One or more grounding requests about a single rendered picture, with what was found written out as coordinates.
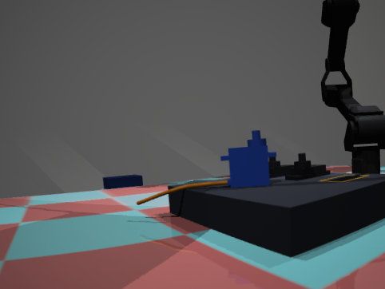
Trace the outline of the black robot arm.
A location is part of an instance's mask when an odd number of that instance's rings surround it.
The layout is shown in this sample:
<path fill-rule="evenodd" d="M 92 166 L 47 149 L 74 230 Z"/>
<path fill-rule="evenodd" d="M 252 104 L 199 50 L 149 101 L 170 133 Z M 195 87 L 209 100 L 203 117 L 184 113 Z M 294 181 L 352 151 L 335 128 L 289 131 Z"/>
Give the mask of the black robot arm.
<path fill-rule="evenodd" d="M 352 80 L 345 70 L 348 29 L 359 12 L 358 0 L 323 1 L 321 23 L 330 27 L 328 56 L 321 81 L 322 99 L 328 107 L 336 107 L 347 120 L 345 151 L 352 152 L 352 173 L 380 173 L 380 149 L 385 149 L 385 115 L 376 105 L 362 106 L 353 98 Z M 346 85 L 325 85 L 329 72 L 339 71 Z M 376 146 L 354 147 L 374 144 Z"/>

